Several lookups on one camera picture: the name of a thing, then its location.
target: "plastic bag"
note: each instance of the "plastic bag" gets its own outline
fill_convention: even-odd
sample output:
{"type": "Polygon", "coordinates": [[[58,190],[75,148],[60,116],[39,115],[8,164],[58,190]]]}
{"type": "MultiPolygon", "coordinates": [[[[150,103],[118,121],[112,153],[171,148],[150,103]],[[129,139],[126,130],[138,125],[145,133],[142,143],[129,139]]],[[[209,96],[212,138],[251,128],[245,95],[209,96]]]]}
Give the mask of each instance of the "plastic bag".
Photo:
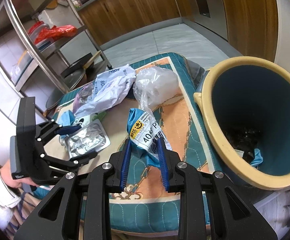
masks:
{"type": "Polygon", "coordinates": [[[178,78],[166,68],[145,68],[137,74],[133,91],[140,108],[154,116],[151,109],[176,95],[178,78]]]}
{"type": "Polygon", "coordinates": [[[94,83],[91,82],[77,93],[72,106],[72,111],[74,114],[81,106],[91,101],[91,98],[93,97],[93,92],[94,92],[94,83]]]}
{"type": "Polygon", "coordinates": [[[77,28],[72,25],[64,25],[61,27],[53,26],[50,30],[43,28],[35,39],[35,44],[43,41],[46,38],[53,38],[53,40],[58,40],[61,37],[72,37],[76,35],[77,28]]]}
{"type": "Polygon", "coordinates": [[[105,111],[123,101],[136,79],[136,71],[126,65],[97,75],[89,102],[76,111],[76,118],[105,111]]]}
{"type": "Polygon", "coordinates": [[[40,25],[44,24],[43,21],[39,21],[39,22],[36,22],[34,25],[32,25],[32,27],[29,29],[28,31],[28,34],[31,35],[32,32],[37,28],[39,27],[40,25]]]}
{"type": "Polygon", "coordinates": [[[156,119],[141,109],[129,110],[127,132],[132,152],[137,154],[146,165],[159,168],[157,141],[160,137],[164,138],[166,149],[173,150],[156,119]]]}

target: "white plastic wrap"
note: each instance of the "white plastic wrap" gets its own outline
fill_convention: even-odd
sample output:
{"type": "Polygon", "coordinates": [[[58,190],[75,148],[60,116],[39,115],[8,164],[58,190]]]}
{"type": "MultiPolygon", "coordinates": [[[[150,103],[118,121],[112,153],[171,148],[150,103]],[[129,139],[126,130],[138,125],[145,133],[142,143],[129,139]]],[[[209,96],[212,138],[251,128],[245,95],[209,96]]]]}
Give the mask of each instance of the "white plastic wrap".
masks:
{"type": "Polygon", "coordinates": [[[136,79],[128,64],[97,75],[91,100],[77,109],[76,118],[100,113],[123,101],[136,79]]]}
{"type": "Polygon", "coordinates": [[[151,109],[175,96],[177,90],[177,75],[172,70],[161,67],[142,69],[137,74],[133,87],[140,108],[152,116],[151,109]]]}

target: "barcode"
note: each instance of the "barcode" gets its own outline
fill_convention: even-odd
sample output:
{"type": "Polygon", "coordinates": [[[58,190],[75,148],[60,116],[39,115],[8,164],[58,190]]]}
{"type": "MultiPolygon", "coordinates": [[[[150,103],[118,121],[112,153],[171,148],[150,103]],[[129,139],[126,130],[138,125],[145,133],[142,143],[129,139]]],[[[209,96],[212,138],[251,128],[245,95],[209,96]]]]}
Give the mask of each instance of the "barcode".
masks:
{"type": "Polygon", "coordinates": [[[153,137],[153,140],[152,140],[152,144],[150,146],[150,149],[151,149],[151,152],[152,153],[156,153],[156,150],[157,150],[157,144],[158,144],[158,139],[160,137],[163,137],[164,140],[165,140],[165,135],[163,134],[162,131],[159,131],[157,134],[155,134],[155,136],[153,137]]]}

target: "trash bin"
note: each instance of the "trash bin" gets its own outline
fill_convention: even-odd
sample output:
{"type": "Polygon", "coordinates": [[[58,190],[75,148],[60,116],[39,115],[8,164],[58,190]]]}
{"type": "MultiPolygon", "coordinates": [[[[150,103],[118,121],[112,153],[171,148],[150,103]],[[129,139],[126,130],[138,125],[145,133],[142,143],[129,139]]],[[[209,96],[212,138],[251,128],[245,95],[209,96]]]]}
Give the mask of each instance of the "trash bin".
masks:
{"type": "Polygon", "coordinates": [[[194,93],[218,155],[245,182],[262,189],[290,186],[290,74],[273,62],[234,57],[207,71],[194,93]],[[261,131],[258,169],[244,161],[222,130],[246,126],[261,131]]]}

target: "cabinet handle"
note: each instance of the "cabinet handle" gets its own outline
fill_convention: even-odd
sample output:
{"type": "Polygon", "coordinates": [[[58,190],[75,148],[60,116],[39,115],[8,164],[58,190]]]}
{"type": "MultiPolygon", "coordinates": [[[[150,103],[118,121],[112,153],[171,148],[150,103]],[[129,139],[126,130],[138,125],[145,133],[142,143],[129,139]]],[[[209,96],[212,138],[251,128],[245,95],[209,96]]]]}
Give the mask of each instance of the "cabinet handle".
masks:
{"type": "Polygon", "coordinates": [[[105,4],[105,3],[103,3],[103,5],[104,5],[104,7],[105,7],[106,11],[107,11],[107,12],[109,12],[109,10],[108,10],[108,8],[107,8],[106,4],[105,4]]]}

